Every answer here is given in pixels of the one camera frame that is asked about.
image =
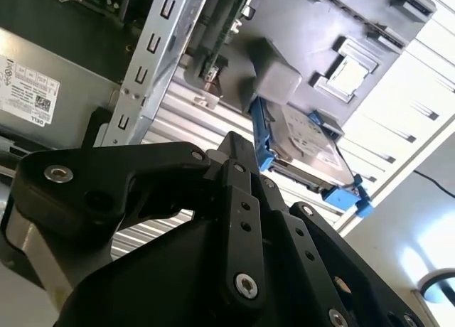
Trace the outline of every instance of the white label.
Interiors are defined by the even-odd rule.
[[[44,127],[52,122],[60,83],[0,55],[0,109]]]
[[[343,169],[337,157],[338,153],[320,126],[301,112],[291,107],[285,108],[283,113],[294,145],[306,155],[316,157],[335,169]]]

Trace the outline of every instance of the black metal bracket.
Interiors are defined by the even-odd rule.
[[[90,259],[117,230],[194,211],[192,221],[93,265],[57,327],[423,326],[310,205],[286,206],[257,170],[251,143],[230,132],[218,152],[223,163],[188,143],[46,151],[20,162],[2,235],[13,235],[10,213],[19,214],[59,244],[54,257],[77,247]],[[71,177],[49,176],[59,167]],[[49,291],[48,269],[9,242],[22,260],[16,271],[44,278]]]

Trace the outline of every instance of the screw hole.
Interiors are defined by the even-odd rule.
[[[270,179],[267,179],[267,178],[266,178],[266,179],[264,179],[264,182],[265,182],[265,185],[266,185],[267,187],[270,187],[270,188],[275,187],[275,184],[274,184],[273,181],[271,181]]]
[[[57,176],[59,178],[63,178],[67,174],[67,172],[61,168],[54,168],[52,171],[50,171],[50,173],[53,176]]]
[[[336,322],[339,326],[342,326],[342,325],[343,325],[343,320],[341,319],[340,316],[335,316],[335,322]]]
[[[85,204],[99,212],[109,212],[114,207],[112,197],[101,191],[87,192],[85,194]]]
[[[191,153],[191,155],[193,156],[193,158],[198,159],[198,160],[203,160],[204,159],[204,155],[202,155],[198,151],[194,151],[193,153]]]
[[[242,205],[244,210],[246,210],[246,211],[251,210],[251,207],[245,201],[242,201],[241,205]]]
[[[239,172],[245,172],[245,168],[240,165],[239,163],[234,164],[235,169],[237,169]]]
[[[245,230],[246,232],[251,231],[251,226],[250,226],[250,224],[248,224],[248,223],[246,223],[246,222],[241,222],[241,223],[240,223],[240,226],[241,226],[242,229]]]
[[[396,316],[391,311],[389,311],[387,313],[387,318],[389,319],[389,321],[393,327],[404,327],[403,322],[401,322],[401,320],[398,318],[398,316]]]
[[[409,327],[417,327],[417,324],[415,323],[415,321],[408,314],[405,314],[405,321],[407,322]]]
[[[248,281],[247,279],[242,280],[242,286],[247,291],[251,291],[253,289],[253,284],[250,281]]]
[[[308,206],[301,204],[300,208],[310,217],[313,215],[313,211]]]
[[[306,256],[306,258],[308,258],[310,261],[314,261],[314,260],[315,260],[313,254],[310,253],[310,251],[305,251],[305,256]]]

